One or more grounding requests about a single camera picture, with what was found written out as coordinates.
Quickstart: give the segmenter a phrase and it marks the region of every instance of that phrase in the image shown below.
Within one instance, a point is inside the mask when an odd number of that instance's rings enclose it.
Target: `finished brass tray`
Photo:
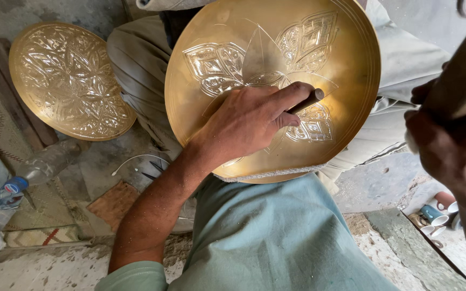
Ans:
[[[165,100],[185,146],[213,114],[215,98],[229,89],[303,81],[325,91],[321,102],[297,113],[300,127],[283,128],[268,148],[214,170],[235,178],[328,162],[366,121],[380,74],[375,30],[353,0],[219,0],[204,6],[179,37]]]
[[[100,141],[125,133],[136,113],[121,96],[106,42],[75,25],[28,26],[10,50],[12,82],[43,122],[75,138]]]

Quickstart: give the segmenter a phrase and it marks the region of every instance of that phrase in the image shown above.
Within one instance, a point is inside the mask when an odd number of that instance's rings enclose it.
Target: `plastic bottle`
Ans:
[[[84,142],[74,138],[66,139],[38,152],[19,166],[16,176],[5,183],[5,190],[18,193],[30,185],[50,181],[80,155],[82,147],[85,147],[85,144],[81,147],[81,143]]]

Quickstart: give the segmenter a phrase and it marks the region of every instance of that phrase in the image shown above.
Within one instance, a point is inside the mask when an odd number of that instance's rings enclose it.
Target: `hand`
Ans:
[[[435,82],[413,89],[412,101],[423,103]],[[466,208],[466,116],[441,126],[420,109],[406,112],[405,119],[424,169],[452,191],[460,207]]]
[[[275,86],[233,90],[189,145],[204,149],[215,167],[267,147],[284,126],[299,126],[300,118],[285,110],[305,100],[314,90],[295,82],[278,90]]]

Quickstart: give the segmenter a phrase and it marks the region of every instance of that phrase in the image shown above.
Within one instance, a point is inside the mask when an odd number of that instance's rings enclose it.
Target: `blue mug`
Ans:
[[[449,216],[443,215],[438,209],[430,205],[424,205],[420,210],[432,226],[442,225],[449,220]]]

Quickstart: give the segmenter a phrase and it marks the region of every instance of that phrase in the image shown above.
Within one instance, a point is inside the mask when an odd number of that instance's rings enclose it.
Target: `leg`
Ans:
[[[154,146],[176,158],[181,152],[165,109],[165,74],[172,50],[163,23],[148,16],[111,33],[107,52],[123,99],[133,107]]]
[[[436,78],[442,71],[442,64],[450,58],[434,44],[399,29],[377,0],[368,0],[366,13],[379,38],[381,84],[370,116],[347,150],[321,169],[333,181],[356,165],[405,148],[403,114],[415,108],[410,102],[411,89]]]

